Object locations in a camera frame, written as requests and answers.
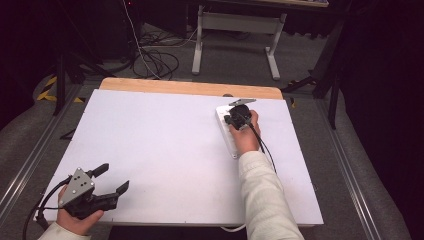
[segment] white shirt sleeve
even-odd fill
[[[41,235],[39,240],[90,240],[91,236],[80,236],[59,226],[56,222]]]
[[[266,156],[259,151],[243,154],[239,159],[239,174],[248,239],[303,239],[280,179]]]

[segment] metal stand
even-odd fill
[[[199,6],[197,17],[197,41],[194,51],[192,73],[198,75],[200,73],[200,63],[202,60],[202,31],[203,29],[216,29],[227,31],[243,31],[253,33],[273,34],[274,38],[271,47],[265,48],[265,53],[271,69],[272,78],[280,79],[280,73],[275,62],[274,52],[280,39],[281,31],[284,27],[286,14],[281,14],[278,18],[264,18],[253,16],[240,16],[221,13],[203,12],[204,6]]]

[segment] black object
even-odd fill
[[[44,217],[44,210],[46,208],[46,203],[50,197],[63,185],[69,184],[65,193],[59,201],[59,209],[64,208],[68,213],[79,219],[84,219],[94,213],[97,210],[108,211],[115,209],[118,203],[118,198],[124,194],[129,187],[129,181],[122,184],[119,188],[116,189],[115,193],[105,194],[101,196],[96,196],[93,194],[94,183],[90,184],[91,177],[98,177],[109,169],[109,164],[103,164],[95,170],[90,170],[88,172],[79,172],[82,169],[78,168],[75,171],[73,176],[68,176],[65,180],[57,184],[44,198],[41,202],[41,199],[32,208],[30,214],[28,215],[27,221],[25,222],[23,239],[26,239],[26,230],[29,223],[29,219],[33,213],[38,209],[36,216],[37,223],[46,230],[48,228],[48,223]]]
[[[102,166],[96,168],[95,170],[93,171],[90,170],[86,172],[85,174],[88,178],[91,178],[93,176],[98,177],[99,175],[106,172],[108,169],[109,169],[109,164],[103,164]],[[74,174],[71,181],[74,181],[74,183],[77,183],[77,184],[81,184],[81,189],[84,189],[83,186],[87,182],[87,180],[84,179],[84,176],[80,176],[78,171],[76,171],[76,174]],[[67,193],[75,191],[73,187],[71,186],[72,186],[72,182],[70,182],[70,185],[66,189],[61,201],[63,201],[67,197],[66,195]],[[88,191],[81,192],[79,196],[65,203],[63,208],[65,208],[66,211],[71,216],[77,217],[79,219],[84,219],[90,216],[92,213],[96,212],[97,210],[108,211],[111,209],[115,209],[118,203],[119,196],[121,196],[128,190],[128,186],[129,186],[129,181],[125,182],[119,188],[117,188],[115,193],[96,196],[93,194],[93,191],[94,191],[94,183],[93,183],[92,186],[89,187]]]
[[[231,124],[235,129],[239,130],[246,124],[250,123],[252,114],[249,111],[249,108],[242,104],[237,105],[230,109],[230,115],[225,115],[224,120],[227,124]]]

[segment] white surface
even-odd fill
[[[77,167],[109,163],[97,195],[130,180],[110,224],[237,225],[244,222],[238,162],[226,149],[215,109],[237,100],[213,96],[94,91],[47,191]],[[274,158],[298,224],[323,220],[284,100],[249,103]],[[52,197],[48,207],[56,206]],[[45,211],[53,221],[55,211]]]

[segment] human hand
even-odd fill
[[[261,130],[259,129],[258,124],[258,113],[256,113],[255,110],[250,110],[250,113],[252,114],[251,123],[258,135],[260,136]],[[230,125],[229,128],[231,134],[233,135],[237,151],[240,155],[243,155],[244,153],[249,151],[257,151],[259,149],[258,139],[253,133],[252,129],[250,129],[250,127],[246,127],[243,130],[239,131],[236,130],[233,125]]]
[[[62,198],[66,190],[66,185],[62,188],[59,193],[59,199]],[[72,217],[65,209],[59,209],[57,212],[56,223],[66,230],[73,232],[77,235],[84,236],[87,234],[88,230],[103,216],[103,211],[98,210],[91,214],[90,216],[80,220],[76,217]]]

